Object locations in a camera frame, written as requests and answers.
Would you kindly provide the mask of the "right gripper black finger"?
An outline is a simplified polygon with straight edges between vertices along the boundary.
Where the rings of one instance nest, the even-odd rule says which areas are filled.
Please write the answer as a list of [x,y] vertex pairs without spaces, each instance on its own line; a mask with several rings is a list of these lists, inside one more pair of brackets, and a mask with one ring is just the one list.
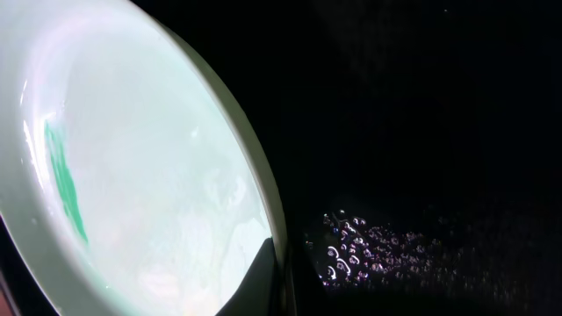
[[241,285],[217,316],[279,315],[279,269],[272,238],[260,247]]

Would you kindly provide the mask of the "white plate with stain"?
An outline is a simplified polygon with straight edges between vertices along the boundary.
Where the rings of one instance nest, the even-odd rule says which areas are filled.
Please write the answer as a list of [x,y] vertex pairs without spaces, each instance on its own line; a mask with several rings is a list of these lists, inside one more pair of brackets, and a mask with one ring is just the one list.
[[284,267],[244,111],[124,0],[2,1],[1,215],[60,315],[217,315],[266,239]]

